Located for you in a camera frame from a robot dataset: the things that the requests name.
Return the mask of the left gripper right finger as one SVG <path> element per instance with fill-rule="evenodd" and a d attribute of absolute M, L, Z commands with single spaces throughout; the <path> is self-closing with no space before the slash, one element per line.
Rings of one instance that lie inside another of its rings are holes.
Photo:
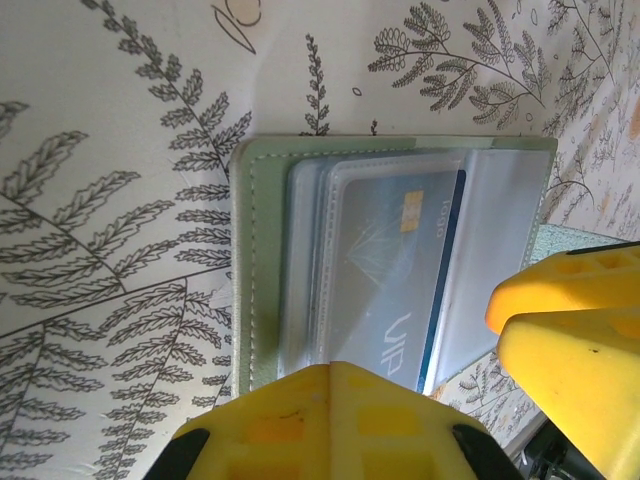
<path fill-rule="evenodd" d="M 477 419 L 346 362 L 330 378 L 331 479 L 504 479 Z"/>

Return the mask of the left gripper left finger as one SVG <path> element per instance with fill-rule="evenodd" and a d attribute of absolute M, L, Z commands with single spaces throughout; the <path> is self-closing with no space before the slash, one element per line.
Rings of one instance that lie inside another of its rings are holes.
<path fill-rule="evenodd" d="M 173 479 L 327 479 L 329 367 L 307 367 L 202 414 L 171 439 Z"/>

